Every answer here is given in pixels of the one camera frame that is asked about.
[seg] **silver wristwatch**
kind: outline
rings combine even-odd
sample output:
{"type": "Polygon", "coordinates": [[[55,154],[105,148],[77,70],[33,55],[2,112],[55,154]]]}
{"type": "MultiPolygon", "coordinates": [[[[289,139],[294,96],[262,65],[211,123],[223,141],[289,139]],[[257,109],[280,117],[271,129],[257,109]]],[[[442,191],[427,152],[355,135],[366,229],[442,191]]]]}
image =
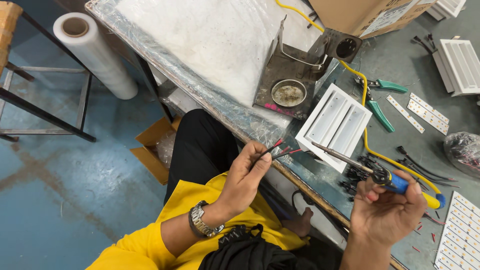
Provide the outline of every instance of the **silver wristwatch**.
{"type": "Polygon", "coordinates": [[[202,221],[202,216],[204,215],[204,211],[202,209],[202,206],[208,205],[206,201],[200,201],[191,209],[191,219],[193,222],[193,225],[197,228],[198,231],[203,233],[204,235],[208,237],[213,237],[217,235],[219,232],[223,230],[225,227],[225,224],[222,224],[214,229],[211,229],[208,227],[203,221],[202,221]]]}

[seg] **black pants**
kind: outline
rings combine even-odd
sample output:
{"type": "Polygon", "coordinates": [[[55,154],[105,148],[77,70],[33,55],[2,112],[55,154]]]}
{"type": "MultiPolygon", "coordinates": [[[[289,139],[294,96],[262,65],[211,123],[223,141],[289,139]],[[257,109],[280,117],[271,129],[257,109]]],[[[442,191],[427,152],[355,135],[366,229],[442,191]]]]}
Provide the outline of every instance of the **black pants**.
{"type": "Polygon", "coordinates": [[[226,127],[203,109],[189,111],[175,137],[164,204],[179,180],[206,184],[230,170],[238,154],[235,137],[226,127]]]}

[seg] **concrete floor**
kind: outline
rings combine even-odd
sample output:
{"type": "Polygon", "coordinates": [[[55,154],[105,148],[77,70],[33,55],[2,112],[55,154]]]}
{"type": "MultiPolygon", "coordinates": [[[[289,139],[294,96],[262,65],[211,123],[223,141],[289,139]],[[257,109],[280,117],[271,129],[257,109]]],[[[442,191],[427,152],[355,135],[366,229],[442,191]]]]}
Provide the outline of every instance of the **concrete floor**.
{"type": "MultiPolygon", "coordinates": [[[[36,18],[34,8],[23,6],[36,18]]],[[[62,13],[54,11],[53,19],[36,19],[51,30],[62,13]]],[[[79,68],[22,20],[10,61],[79,68]]],[[[82,75],[31,74],[32,83],[14,75],[11,91],[74,124],[82,75]]],[[[166,187],[129,149],[139,147],[135,136],[161,117],[145,86],[133,99],[120,100],[94,78],[85,131],[96,143],[73,135],[0,140],[0,269],[85,269],[124,234],[155,221],[166,187]]],[[[7,104],[0,127],[53,126],[7,104]]]]}

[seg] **white light fixture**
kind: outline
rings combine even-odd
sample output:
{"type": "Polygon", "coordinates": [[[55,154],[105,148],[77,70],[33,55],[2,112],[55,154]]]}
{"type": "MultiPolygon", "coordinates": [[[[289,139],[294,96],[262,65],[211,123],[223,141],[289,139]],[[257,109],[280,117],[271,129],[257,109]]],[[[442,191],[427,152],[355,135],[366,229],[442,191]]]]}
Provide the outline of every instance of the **white light fixture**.
{"type": "Polygon", "coordinates": [[[438,0],[431,8],[427,9],[427,12],[437,21],[444,18],[456,18],[460,11],[462,11],[465,1],[466,0],[438,0]]]}
{"type": "Polygon", "coordinates": [[[433,59],[453,97],[480,94],[480,61],[469,40],[440,39],[433,59]]]}
{"type": "Polygon", "coordinates": [[[311,142],[350,157],[371,116],[369,110],[331,84],[295,139],[302,151],[311,151],[321,159],[316,161],[343,172],[347,163],[328,155],[311,142]]]}

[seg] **cardboard tube core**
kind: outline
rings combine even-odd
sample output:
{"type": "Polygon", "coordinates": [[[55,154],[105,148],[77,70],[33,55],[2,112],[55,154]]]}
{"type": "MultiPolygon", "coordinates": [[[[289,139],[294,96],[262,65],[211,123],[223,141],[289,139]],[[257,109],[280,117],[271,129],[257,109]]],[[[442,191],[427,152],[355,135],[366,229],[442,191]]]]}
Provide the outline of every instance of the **cardboard tube core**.
{"type": "Polygon", "coordinates": [[[82,37],[88,32],[88,23],[81,18],[69,18],[61,24],[61,30],[69,37],[82,37]]]}

